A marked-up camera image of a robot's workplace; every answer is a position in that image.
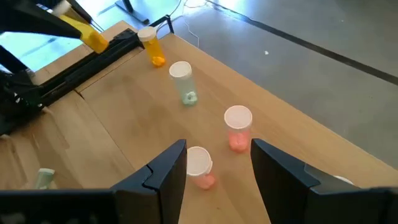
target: concrete floor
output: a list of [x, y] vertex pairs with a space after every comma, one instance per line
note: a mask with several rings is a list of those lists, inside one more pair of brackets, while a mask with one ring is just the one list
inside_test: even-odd
[[[133, 1], [133, 5], [138, 10], [152, 12], [150, 19], [154, 20], [169, 14], [178, 3], [160, 1], [155, 7], [151, 2]], [[189, 0], [188, 5], [201, 3]], [[396, 3], [339, 0], [220, 0], [218, 3], [366, 65], [398, 74], [394, 63], [398, 59], [398, 31], [391, 28], [397, 19], [393, 20], [392, 14]], [[182, 7], [173, 17], [181, 12]], [[398, 86], [210, 7], [185, 8], [185, 13], [192, 32], [200, 37], [203, 51], [398, 168]], [[117, 7], [109, 8], [95, 20], [104, 29], [120, 20], [142, 27]], [[174, 27], [177, 35], [197, 45], [182, 18], [175, 20]], [[159, 33], [166, 32], [164, 27]], [[29, 67], [43, 67], [51, 59], [40, 62], [41, 55], [54, 51], [55, 60], [57, 55], [74, 48], [78, 41], [57, 39], [54, 43], [58, 47], [50, 43], [44, 50], [25, 56], [25, 63]]]

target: white lid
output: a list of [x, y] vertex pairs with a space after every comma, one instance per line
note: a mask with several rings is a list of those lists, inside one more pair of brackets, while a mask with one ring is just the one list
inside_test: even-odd
[[63, 0], [52, 9], [52, 14], [59, 17], [64, 15], [70, 8], [70, 3], [67, 0]]
[[156, 37], [156, 28], [155, 27], [144, 27], [138, 31], [138, 38], [142, 42], [150, 41]]
[[175, 62], [170, 66], [169, 73], [173, 78], [187, 78], [192, 74], [192, 67], [188, 62]]
[[340, 180], [342, 180], [342, 181], [344, 181], [344, 182], [347, 182], [347, 183], [349, 183], [349, 184], [351, 184], [351, 185], [354, 185], [354, 183], [352, 183], [352, 181], [348, 180], [348, 179], [345, 178], [345, 177], [340, 177], [340, 176], [334, 176], [334, 177], [336, 177], [337, 179], [340, 179]]
[[206, 175], [213, 167], [213, 161], [209, 152], [199, 146], [193, 146], [187, 150], [187, 174], [192, 177]]
[[235, 105], [225, 111], [224, 120], [230, 128], [245, 129], [252, 123], [252, 114], [247, 107]]

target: wooden table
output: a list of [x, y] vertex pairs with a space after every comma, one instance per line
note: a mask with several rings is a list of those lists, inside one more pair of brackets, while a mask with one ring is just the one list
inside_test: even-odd
[[[126, 27], [120, 22], [104, 34], [111, 38]], [[188, 147], [209, 150], [218, 183], [202, 191], [187, 179], [180, 223], [269, 223], [249, 154], [228, 149], [223, 114], [231, 105], [252, 111], [254, 138], [312, 166], [360, 187], [398, 185], [395, 169], [176, 35], [160, 43], [162, 68], [135, 49], [54, 103], [53, 116], [13, 133], [14, 144], [0, 142], [0, 188], [29, 188], [40, 167], [56, 170], [53, 187], [110, 187], [184, 138]], [[80, 46], [39, 71], [35, 82], [89, 52]], [[191, 108], [169, 78], [179, 60], [193, 68], [199, 100]]]

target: gray floor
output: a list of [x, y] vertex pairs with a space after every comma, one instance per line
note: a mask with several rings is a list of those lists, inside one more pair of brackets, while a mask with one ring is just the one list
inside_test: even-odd
[[[151, 20], [170, 13], [178, 3], [177, 0], [162, 1], [161, 5], [153, 8], [153, 4], [148, 3], [150, 0], [133, 2], [144, 12], [155, 11]], [[189, 0], [188, 5], [200, 5], [201, 2]], [[219, 3], [314, 44], [398, 75], [394, 64], [398, 59], [397, 30], [391, 27], [396, 21], [392, 11], [397, 4], [383, 1], [376, 7], [375, 3], [366, 1], [339, 0], [229, 0]], [[181, 12], [182, 8], [173, 17], [181, 15]], [[120, 20], [141, 27], [117, 7], [95, 19], [104, 29]], [[185, 20], [191, 31], [199, 36], [203, 51], [398, 168], [398, 86], [207, 6], [185, 8]], [[197, 45], [183, 18], [176, 19], [174, 27], [177, 35]], [[164, 35], [166, 32], [164, 27], [159, 33]], [[59, 51], [54, 50], [56, 46], [46, 45], [43, 53], [40, 50], [35, 59], [26, 60], [28, 65], [44, 66], [50, 60], [39, 65], [40, 55], [48, 55], [51, 50], [56, 52], [54, 55], [64, 54], [62, 52], [78, 42], [57, 39], [54, 43], [69, 44], [58, 46]]]

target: green object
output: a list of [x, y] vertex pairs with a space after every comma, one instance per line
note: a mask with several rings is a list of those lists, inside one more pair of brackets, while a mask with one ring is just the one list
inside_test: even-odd
[[37, 175], [35, 189], [45, 190], [48, 189], [51, 181], [53, 180], [55, 170], [41, 168]]

